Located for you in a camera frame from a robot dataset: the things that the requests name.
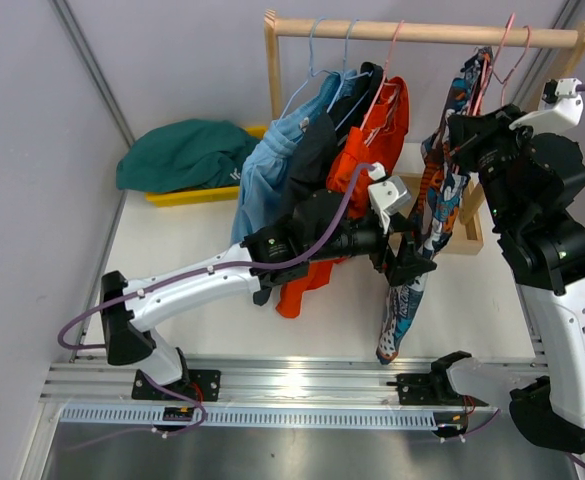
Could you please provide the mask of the patterned colourful shorts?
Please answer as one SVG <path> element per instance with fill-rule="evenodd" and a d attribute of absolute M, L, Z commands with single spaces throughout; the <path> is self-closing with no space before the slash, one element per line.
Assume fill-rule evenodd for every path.
<path fill-rule="evenodd" d="M 451 239 L 470 179 L 469 172 L 450 159 L 448 120 L 455 114 L 469 115 L 481 105 L 482 83 L 493 58 L 493 49 L 484 46 L 465 61 L 451 82 L 437 129 L 421 143 L 424 170 L 409 219 L 416 225 L 413 233 L 416 251 L 428 260 L 434 259 Z M 397 358 L 423 299 L 427 280 L 424 273 L 389 289 L 376 348 L 380 364 L 388 365 Z"/>

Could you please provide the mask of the pink hanger patterned shorts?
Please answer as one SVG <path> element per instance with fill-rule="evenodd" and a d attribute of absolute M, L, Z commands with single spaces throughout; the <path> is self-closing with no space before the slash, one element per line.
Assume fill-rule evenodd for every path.
<path fill-rule="evenodd" d="M 496 46 L 478 48 L 464 64 L 461 77 L 452 83 L 454 96 L 445 110 L 443 150 L 445 163 L 455 174 L 478 171 L 479 154 L 498 133 L 501 114 L 482 115 L 481 109 L 515 18 L 514 13 L 509 16 Z"/>

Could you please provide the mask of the dark green shorts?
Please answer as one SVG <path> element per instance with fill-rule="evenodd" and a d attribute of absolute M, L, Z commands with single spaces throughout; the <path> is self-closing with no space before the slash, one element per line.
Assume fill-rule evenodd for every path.
<path fill-rule="evenodd" d="M 229 121 L 189 119 L 149 131 L 116 167 L 116 187 L 146 193 L 236 186 L 260 140 Z"/>

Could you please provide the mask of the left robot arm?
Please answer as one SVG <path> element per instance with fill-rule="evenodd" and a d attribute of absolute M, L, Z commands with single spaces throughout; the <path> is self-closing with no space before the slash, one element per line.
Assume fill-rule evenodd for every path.
<path fill-rule="evenodd" d="M 343 195 L 320 190 L 273 225 L 205 261 L 142 279 L 118 270 L 105 274 L 101 324 L 108 364 L 141 371 L 164 398 L 176 400 L 188 390 L 189 373 L 182 351 L 158 334 L 163 321 L 241 293 L 259 302 L 320 261 L 367 256 L 392 286 L 435 270 L 436 263 L 418 252 L 414 225 L 401 214 L 400 203 L 387 190 L 381 196 L 363 217 L 349 219 Z"/>

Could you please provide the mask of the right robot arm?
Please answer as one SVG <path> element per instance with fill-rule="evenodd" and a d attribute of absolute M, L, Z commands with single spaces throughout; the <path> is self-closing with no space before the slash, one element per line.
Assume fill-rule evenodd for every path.
<path fill-rule="evenodd" d="M 585 453 L 585 227 L 569 205 L 585 188 L 579 145 L 527 124 L 508 105 L 452 115 L 449 153 L 477 174 L 502 255 L 541 337 L 548 372 L 521 378 L 455 352 L 432 365 L 430 395 L 470 396 L 506 411 L 532 444 Z"/>

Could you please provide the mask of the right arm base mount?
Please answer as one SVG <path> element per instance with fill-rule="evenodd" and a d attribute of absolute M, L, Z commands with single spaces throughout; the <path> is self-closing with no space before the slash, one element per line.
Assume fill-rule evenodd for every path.
<path fill-rule="evenodd" d="M 406 406 L 485 407 L 487 403 L 474 397 L 454 393 L 449 385 L 436 375 L 401 373 L 386 383 L 393 387 L 399 403 Z"/>

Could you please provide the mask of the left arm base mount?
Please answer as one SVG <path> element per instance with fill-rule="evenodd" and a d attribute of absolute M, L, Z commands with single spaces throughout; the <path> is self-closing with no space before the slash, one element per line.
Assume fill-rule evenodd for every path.
<path fill-rule="evenodd" d="M 153 386 L 145 375 L 137 370 L 131 391 L 133 400 L 169 401 L 178 400 L 181 396 L 198 402 L 216 402 L 221 387 L 221 371 L 211 369 L 190 369 L 189 380 L 179 380 L 164 386 L 164 389 L 178 394 L 174 397 Z"/>

